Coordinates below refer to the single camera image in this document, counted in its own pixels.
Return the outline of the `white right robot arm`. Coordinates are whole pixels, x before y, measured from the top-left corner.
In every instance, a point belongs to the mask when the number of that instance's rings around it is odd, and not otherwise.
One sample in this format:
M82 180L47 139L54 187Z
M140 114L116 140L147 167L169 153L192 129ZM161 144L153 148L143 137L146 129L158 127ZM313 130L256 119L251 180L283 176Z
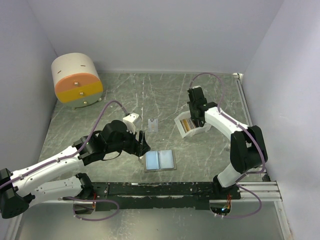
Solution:
M188 91L191 120L199 127L209 124L219 130L230 141L230 164L213 178L212 193L223 199L234 186L247 174L259 174L253 171L262 167L263 172L268 161L263 133L260 127L248 126L225 113L215 102L208 102L200 86Z

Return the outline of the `white grey credit card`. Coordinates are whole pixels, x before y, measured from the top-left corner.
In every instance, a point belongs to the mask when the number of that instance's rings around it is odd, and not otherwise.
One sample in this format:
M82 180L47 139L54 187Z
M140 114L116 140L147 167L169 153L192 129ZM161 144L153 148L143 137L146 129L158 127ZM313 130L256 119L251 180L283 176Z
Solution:
M148 132L149 133L157 133L159 131L158 119L157 118L149 118L148 119Z

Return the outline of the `white card tray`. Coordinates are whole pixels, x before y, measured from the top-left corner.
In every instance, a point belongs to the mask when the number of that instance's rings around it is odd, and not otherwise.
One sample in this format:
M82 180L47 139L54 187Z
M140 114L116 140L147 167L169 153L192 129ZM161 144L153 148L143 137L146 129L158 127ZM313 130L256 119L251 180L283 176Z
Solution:
M174 119L174 122L183 139L191 138L200 133L207 133L211 129L211 125L208 123L205 123L203 127L196 126L191 119L191 113L189 111L180 113Z

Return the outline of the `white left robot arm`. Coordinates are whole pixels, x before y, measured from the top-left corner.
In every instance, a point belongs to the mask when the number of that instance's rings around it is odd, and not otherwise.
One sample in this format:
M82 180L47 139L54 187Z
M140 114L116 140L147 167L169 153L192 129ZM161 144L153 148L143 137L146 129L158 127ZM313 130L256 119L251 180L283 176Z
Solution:
M90 200L94 186L85 173L55 181L61 174L104 161L110 153L126 152L142 157L150 151L144 131L132 132L120 120L113 120L103 130L92 130L62 152L32 166L0 171L0 213L3 219L16 217L28 208L54 199L75 197Z

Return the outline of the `blue silver card holder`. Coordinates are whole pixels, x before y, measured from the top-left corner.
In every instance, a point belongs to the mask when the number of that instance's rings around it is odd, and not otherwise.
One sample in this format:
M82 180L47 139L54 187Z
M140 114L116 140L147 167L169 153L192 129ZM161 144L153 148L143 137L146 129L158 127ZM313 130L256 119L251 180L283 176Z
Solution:
M177 169L174 150L148 151L138 158L145 172L173 171Z

